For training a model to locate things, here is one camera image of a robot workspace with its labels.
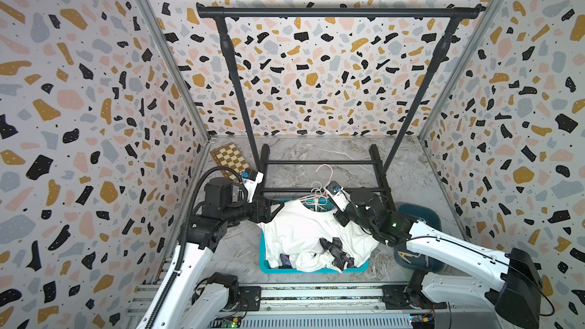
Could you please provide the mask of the pink wire hanger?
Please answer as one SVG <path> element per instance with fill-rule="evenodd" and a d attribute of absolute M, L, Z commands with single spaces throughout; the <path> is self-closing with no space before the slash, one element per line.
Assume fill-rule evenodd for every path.
<path fill-rule="evenodd" d="M 299 198 L 299 201 L 304 207 L 317 213 L 324 213 L 332 210 L 332 207 L 329 206 L 328 195 L 325 187 L 332 182 L 334 171 L 332 166 L 329 164 L 321 164 L 317 167 L 315 173 L 318 174 L 321 169 L 329 170 L 329 177 L 327 182 L 323 184 L 321 181 L 313 181 L 309 194 Z"/>

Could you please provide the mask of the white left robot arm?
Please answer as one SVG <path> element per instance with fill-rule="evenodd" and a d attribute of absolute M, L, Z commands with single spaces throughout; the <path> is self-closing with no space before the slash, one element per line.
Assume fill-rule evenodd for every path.
<path fill-rule="evenodd" d="M 187 214 L 169 271 L 140 328 L 206 328 L 222 312 L 234 315 L 248 309 L 236 276 L 204 277 L 203 272 L 228 228 L 243 221 L 271 222 L 285 206 L 256 196 L 255 188 L 245 178 L 213 178 L 200 187 L 204 199 Z"/>

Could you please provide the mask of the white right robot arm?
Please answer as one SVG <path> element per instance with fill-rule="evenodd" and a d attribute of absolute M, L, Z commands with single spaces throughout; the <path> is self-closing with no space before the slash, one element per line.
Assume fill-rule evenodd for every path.
<path fill-rule="evenodd" d="M 330 183 L 326 191 L 338 208 L 334 216 L 341 225 L 353 222 L 379 243 L 405 245 L 408 251 L 464 272 L 462 277 L 415 274 L 405 290 L 413 306 L 425 309 L 434 303 L 462 302 L 493 308 L 500 318 L 517 327 L 539 327 L 545 294 L 527 252 L 519 248 L 492 250 L 452 237 L 422 219 L 387 207 L 381 196 L 365 187 L 346 193 Z"/>

